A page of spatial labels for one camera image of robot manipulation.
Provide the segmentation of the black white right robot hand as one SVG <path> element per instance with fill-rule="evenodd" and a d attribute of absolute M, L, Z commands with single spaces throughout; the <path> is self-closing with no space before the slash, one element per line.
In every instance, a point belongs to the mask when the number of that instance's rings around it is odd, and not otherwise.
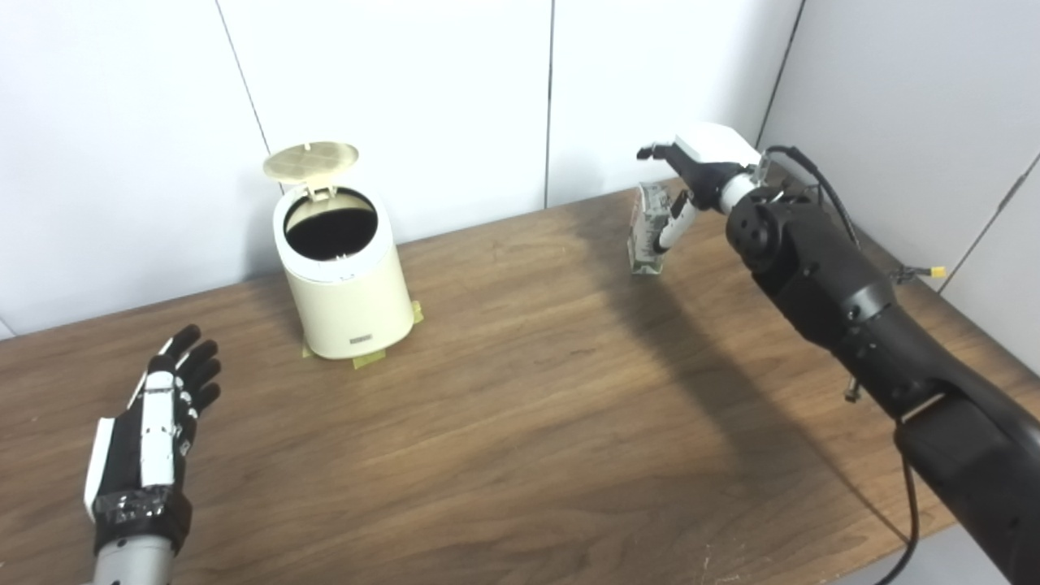
<path fill-rule="evenodd" d="M 721 123 L 696 123 L 669 143 L 643 145 L 635 158 L 668 163 L 686 185 L 664 226 L 654 231 L 657 254 L 674 247 L 700 212 L 728 215 L 744 197 L 765 187 L 761 152 Z"/>

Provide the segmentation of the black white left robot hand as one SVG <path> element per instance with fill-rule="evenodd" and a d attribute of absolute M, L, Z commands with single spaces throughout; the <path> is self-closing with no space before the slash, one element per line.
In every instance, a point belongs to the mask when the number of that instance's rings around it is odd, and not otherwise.
<path fill-rule="evenodd" d="M 187 455 L 198 419 L 222 395 L 218 351 L 190 323 L 146 363 L 125 410 L 97 423 L 83 489 L 94 554 L 142 536 L 182 549 L 193 522 Z"/>

